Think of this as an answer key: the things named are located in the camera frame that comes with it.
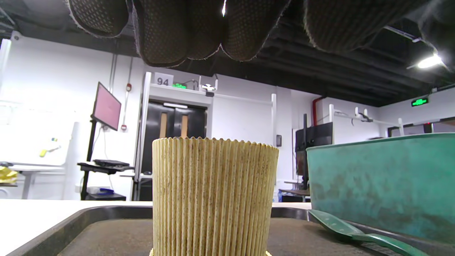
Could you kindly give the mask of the person's left hand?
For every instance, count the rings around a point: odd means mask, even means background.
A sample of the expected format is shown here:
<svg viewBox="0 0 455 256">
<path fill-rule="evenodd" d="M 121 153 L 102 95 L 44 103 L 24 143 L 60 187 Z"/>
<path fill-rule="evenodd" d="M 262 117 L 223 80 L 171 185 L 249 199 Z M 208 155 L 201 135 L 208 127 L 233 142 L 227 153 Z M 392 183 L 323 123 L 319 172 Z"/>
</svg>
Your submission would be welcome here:
<svg viewBox="0 0 455 256">
<path fill-rule="evenodd" d="M 421 36 L 454 70 L 453 0 L 305 0 L 298 12 L 315 48 L 344 53 L 423 4 Z M 289 5 L 289 0 L 67 1 L 75 23 L 93 36 L 119 36 L 132 15 L 138 54 L 156 68 L 206 59 L 219 48 L 233 60 L 249 61 Z"/>
</svg>

